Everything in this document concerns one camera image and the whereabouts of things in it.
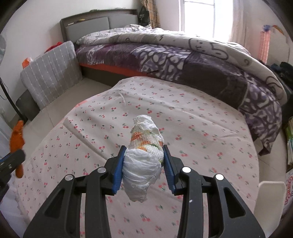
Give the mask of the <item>white diaper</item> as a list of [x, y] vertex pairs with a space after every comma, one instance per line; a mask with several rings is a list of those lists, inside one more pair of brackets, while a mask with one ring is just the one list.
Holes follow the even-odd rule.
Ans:
[[123, 162], [123, 185], [133, 202], [145, 202], [148, 188], [160, 178], [164, 162], [164, 139], [147, 115], [134, 119], [131, 140]]

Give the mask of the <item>dark bed frame headboard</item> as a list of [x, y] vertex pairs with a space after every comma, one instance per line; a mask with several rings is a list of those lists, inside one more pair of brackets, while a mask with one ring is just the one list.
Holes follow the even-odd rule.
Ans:
[[122, 28], [129, 24], [138, 24], [136, 9], [91, 10], [60, 20], [63, 40], [73, 43], [87, 34]]

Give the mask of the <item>white cartoon print duvet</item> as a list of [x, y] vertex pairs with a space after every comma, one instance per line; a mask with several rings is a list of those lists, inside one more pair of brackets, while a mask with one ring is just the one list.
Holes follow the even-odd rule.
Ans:
[[97, 31], [82, 36], [77, 45], [96, 46], [107, 43], [145, 43], [183, 48], [217, 57], [237, 66], [262, 80], [273, 92], [281, 105], [288, 101], [284, 86], [275, 74], [251, 56], [242, 45], [234, 42], [219, 42], [191, 37], [179, 31], [148, 29], [130, 25], [124, 28]]

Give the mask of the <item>plaid fabric roll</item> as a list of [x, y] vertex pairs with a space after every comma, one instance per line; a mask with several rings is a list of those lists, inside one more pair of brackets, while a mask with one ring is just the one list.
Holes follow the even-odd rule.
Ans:
[[160, 28], [160, 16], [155, 0], [141, 0], [140, 2], [149, 13], [149, 23], [152, 28]]

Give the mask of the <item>white trash bin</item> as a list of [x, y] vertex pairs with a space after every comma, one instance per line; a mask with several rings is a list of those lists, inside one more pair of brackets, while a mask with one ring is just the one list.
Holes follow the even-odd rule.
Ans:
[[254, 216], [269, 237], [280, 223], [287, 190], [283, 181], [262, 181], [258, 188]]

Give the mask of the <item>white pink drawer cabinet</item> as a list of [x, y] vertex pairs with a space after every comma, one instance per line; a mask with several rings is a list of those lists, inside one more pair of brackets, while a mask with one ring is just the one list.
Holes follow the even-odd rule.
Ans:
[[284, 31], [278, 25], [264, 25], [260, 32], [258, 59], [264, 64], [276, 64], [287, 58], [288, 50]]

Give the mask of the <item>white curtain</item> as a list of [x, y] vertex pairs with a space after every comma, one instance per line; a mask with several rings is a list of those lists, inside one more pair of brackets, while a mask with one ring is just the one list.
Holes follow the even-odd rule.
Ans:
[[260, 36], [256, 24], [258, 1], [235, 0], [233, 3], [233, 18], [230, 42], [242, 46], [252, 46], [259, 43]]

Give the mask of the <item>grey checked cushion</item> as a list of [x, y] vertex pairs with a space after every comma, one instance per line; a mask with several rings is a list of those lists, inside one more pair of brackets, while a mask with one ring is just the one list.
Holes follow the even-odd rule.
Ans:
[[51, 49], [25, 67], [20, 79], [42, 110], [82, 80], [71, 41]]

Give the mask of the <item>orange snack wrapper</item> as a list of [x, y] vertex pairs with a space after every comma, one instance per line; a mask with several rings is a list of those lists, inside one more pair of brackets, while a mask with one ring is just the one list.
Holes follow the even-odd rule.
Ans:
[[[22, 149], [23, 145], [25, 144], [25, 141], [23, 139], [23, 134], [22, 134], [23, 125], [24, 125], [23, 120], [19, 120], [12, 130], [12, 134], [11, 134], [11, 138], [10, 138], [10, 152], [11, 153], [14, 153], [17, 150]], [[23, 171], [22, 164], [20, 164], [16, 168], [15, 175], [17, 178], [23, 177], [24, 171]]]

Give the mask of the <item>Ganten water carton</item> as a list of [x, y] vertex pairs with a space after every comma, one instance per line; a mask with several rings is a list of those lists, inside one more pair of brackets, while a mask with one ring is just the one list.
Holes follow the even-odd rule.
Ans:
[[293, 169], [288, 171], [286, 173], [286, 195], [285, 195], [285, 203], [284, 203], [284, 209], [283, 209], [283, 215], [287, 213], [289, 210], [290, 206], [292, 205], [292, 197], [293, 197], [293, 188], [292, 188], [292, 183], [293, 183]]

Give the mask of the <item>purple patterned blanket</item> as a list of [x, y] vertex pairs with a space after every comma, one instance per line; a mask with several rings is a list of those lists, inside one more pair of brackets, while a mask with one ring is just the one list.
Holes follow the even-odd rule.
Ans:
[[142, 43], [79, 46], [77, 60], [88, 69], [123, 75], [143, 75], [186, 85], [240, 111], [253, 139], [269, 154], [282, 125], [282, 110], [262, 80], [238, 67], [203, 53]]

